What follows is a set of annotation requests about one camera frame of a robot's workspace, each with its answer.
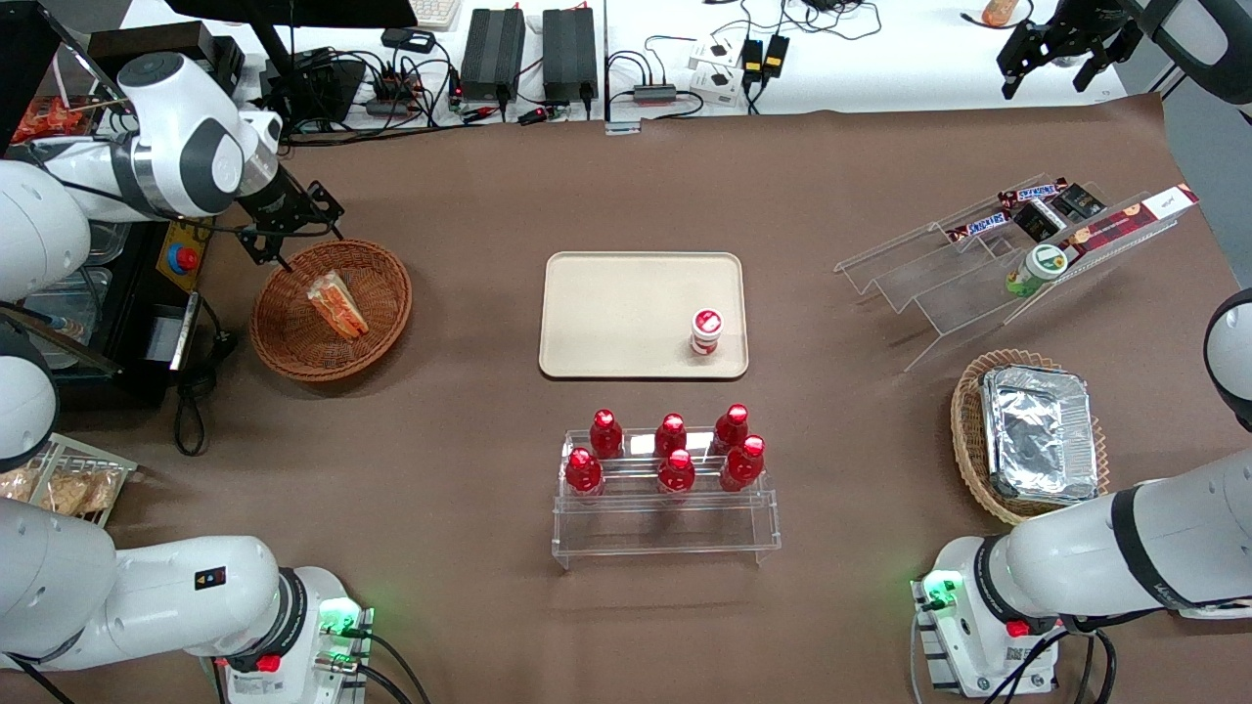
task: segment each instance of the label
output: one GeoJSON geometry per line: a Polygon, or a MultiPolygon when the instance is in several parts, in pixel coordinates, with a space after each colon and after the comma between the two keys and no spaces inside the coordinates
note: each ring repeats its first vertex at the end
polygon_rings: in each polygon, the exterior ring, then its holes
{"type": "Polygon", "coordinates": [[[224,565],[220,567],[213,567],[212,570],[200,570],[199,572],[195,572],[195,591],[222,586],[225,582],[227,569],[224,565]]]}

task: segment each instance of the snack package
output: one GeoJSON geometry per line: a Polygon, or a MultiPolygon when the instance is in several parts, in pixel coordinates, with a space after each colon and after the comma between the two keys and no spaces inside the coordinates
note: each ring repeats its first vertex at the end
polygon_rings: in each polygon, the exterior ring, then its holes
{"type": "Polygon", "coordinates": [[[322,318],[344,339],[356,339],[369,332],[366,318],[357,309],[356,301],[339,273],[331,269],[313,279],[308,291],[309,302],[322,318]]]}

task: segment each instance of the acrylic shelf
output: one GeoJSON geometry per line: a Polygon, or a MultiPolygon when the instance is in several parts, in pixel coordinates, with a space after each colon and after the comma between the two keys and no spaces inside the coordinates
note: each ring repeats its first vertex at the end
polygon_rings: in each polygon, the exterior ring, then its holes
{"type": "Polygon", "coordinates": [[[566,484],[570,451],[591,447],[587,431],[566,433],[552,507],[552,557],[562,567],[568,570],[572,557],[681,552],[754,552],[761,562],[781,547],[769,471],[742,491],[724,491],[719,476],[725,456],[709,452],[712,428],[687,428],[695,486],[681,495],[657,494],[661,460],[652,457],[654,432],[623,431],[623,456],[601,460],[601,496],[576,496],[566,484]]]}

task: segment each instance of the tray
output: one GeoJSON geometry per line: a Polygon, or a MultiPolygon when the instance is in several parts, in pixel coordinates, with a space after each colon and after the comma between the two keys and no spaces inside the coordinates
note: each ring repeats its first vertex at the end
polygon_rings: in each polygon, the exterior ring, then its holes
{"type": "Polygon", "coordinates": [[[540,368],[557,378],[737,378],[747,371],[744,273],[727,252],[558,252],[548,259],[540,368]],[[725,318],[691,351],[691,316],[725,318]]]}

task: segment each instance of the emergency stop button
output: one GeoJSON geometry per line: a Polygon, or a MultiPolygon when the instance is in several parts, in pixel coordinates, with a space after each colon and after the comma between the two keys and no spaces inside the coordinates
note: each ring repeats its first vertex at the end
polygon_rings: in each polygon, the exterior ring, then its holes
{"type": "Polygon", "coordinates": [[[200,266],[200,256],[195,253],[195,249],[175,242],[169,246],[169,251],[165,253],[165,263],[175,274],[184,276],[200,266]]]}

